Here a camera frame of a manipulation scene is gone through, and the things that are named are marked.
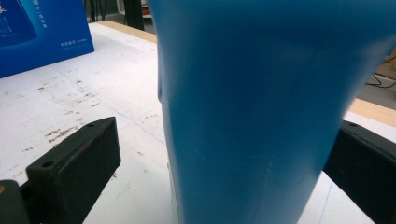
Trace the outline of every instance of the white table surface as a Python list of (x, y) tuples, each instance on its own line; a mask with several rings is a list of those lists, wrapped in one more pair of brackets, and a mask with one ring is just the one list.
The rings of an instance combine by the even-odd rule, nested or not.
[[(84, 223), (173, 223), (156, 45), (90, 29), (94, 53), (0, 79), (0, 179), (21, 185), (25, 167), (67, 136), (116, 117), (121, 165)], [(350, 112), (346, 119), (396, 142), (395, 127)], [(373, 222), (322, 174), (299, 223)]]

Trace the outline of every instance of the blue printed box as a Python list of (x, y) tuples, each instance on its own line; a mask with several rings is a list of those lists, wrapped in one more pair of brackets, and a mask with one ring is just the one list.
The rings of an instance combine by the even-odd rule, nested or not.
[(81, 0), (0, 0), (0, 77), (89, 52)]

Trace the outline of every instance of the dirt stain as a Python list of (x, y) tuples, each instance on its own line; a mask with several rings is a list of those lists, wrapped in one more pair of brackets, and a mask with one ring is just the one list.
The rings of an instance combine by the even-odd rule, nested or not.
[(55, 138), (50, 139), (49, 142), (51, 143), (51, 142), (57, 140), (58, 138), (67, 135), (67, 134), (70, 133), (72, 130), (76, 130), (77, 128), (78, 128), (78, 127), (76, 126), (76, 127), (72, 127), (72, 128), (66, 129), (66, 130), (64, 130), (64, 131), (59, 131), (59, 132), (57, 132), (58, 135), (56, 135)]
[(28, 148), (24, 149), (22, 152), (24, 152), (24, 151), (30, 151), (30, 150), (33, 150), (33, 148), (32, 148), (32, 147), (28, 147)]

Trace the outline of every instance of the scratch mark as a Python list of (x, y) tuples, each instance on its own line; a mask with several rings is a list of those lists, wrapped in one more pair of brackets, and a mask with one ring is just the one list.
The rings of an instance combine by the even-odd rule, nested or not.
[(17, 168), (19, 165), (14, 165), (9, 171), (12, 171), (13, 169)]
[(322, 219), (324, 217), (324, 213), (326, 211), (326, 207), (327, 207), (327, 202), (329, 201), (329, 196), (330, 196), (330, 192), (332, 191), (332, 183), (330, 184), (330, 188), (329, 188), (329, 192), (327, 193), (327, 198), (326, 198), (326, 203), (323, 206), (323, 210), (322, 210), (322, 214), (320, 216), (320, 222), (319, 224), (322, 222)]
[(123, 193), (125, 193), (126, 191), (128, 191), (129, 186), (130, 186), (130, 183), (128, 182), (127, 187), (125, 188), (125, 190), (123, 190), (122, 192), (119, 193), (119, 196), (117, 196), (117, 199), (118, 199)]
[(195, 150), (195, 153), (201, 158), (201, 160), (205, 161), (205, 157), (203, 157), (203, 156), (201, 155), (201, 153), (199, 153), (198, 150)]

